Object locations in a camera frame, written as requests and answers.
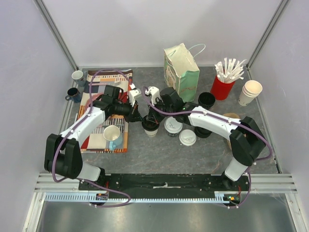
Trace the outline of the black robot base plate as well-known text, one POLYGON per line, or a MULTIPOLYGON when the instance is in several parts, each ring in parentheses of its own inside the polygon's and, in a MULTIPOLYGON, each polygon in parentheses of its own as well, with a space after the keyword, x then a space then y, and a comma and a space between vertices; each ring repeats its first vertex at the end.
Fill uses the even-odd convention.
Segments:
POLYGON ((216 191, 249 189, 245 175, 233 182, 211 174, 106 174, 96 184, 130 197, 212 197, 216 191))

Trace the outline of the green patterned paper bag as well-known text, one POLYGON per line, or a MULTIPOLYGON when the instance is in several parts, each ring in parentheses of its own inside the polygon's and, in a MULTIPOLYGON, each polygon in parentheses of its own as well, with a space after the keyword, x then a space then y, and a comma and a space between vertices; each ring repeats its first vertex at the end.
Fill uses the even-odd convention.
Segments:
POLYGON ((206 48, 195 55, 190 50, 199 46, 194 45, 189 49, 182 43, 174 47, 164 49, 164 80, 168 87, 172 87, 185 102, 195 99, 200 70, 196 64, 195 57, 206 48))

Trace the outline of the black plastic cup lid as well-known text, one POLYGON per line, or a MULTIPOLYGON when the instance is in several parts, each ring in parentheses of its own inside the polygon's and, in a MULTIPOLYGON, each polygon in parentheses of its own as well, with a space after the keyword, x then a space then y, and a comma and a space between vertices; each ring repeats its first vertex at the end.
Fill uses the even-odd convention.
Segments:
POLYGON ((142 127, 146 131, 155 131, 159 128, 159 124, 153 121, 149 121, 147 116, 143 117, 143 121, 141 123, 142 127))

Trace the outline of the white plastic cup lid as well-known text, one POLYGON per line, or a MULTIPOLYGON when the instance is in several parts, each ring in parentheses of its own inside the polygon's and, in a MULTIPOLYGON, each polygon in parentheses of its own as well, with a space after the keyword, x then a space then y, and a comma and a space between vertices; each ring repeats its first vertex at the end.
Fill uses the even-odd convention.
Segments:
POLYGON ((183 124, 178 122, 173 117, 168 117, 165 120, 164 126, 165 126, 166 131, 169 133, 179 133, 183 128, 183 124))

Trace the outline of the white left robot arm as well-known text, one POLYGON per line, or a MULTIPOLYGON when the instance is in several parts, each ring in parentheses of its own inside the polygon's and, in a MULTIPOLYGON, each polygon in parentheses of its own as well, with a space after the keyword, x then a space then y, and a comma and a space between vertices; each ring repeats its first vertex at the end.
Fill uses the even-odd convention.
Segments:
POLYGON ((55 182, 69 179, 87 179, 95 190, 106 185, 102 176, 103 169, 83 162, 81 145, 91 132, 113 115, 120 115, 127 122, 141 121, 136 99, 141 91, 132 88, 128 92, 129 100, 124 103, 119 99, 120 88, 107 85, 103 94, 91 100, 88 109, 71 127, 61 134, 50 134, 46 141, 44 168, 52 174, 55 182))

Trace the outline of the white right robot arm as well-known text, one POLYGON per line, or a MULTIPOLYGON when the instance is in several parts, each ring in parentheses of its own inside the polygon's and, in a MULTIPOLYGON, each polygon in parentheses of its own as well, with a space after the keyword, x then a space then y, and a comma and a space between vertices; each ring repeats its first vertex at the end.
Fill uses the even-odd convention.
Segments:
POLYGON ((213 113, 193 102, 183 102, 171 87, 159 90, 143 87, 142 95, 149 105, 149 115, 156 122, 165 117, 216 133, 231 143, 233 158, 221 178, 222 187, 233 190, 242 174, 258 159, 269 145, 256 122, 250 118, 236 119, 213 113))

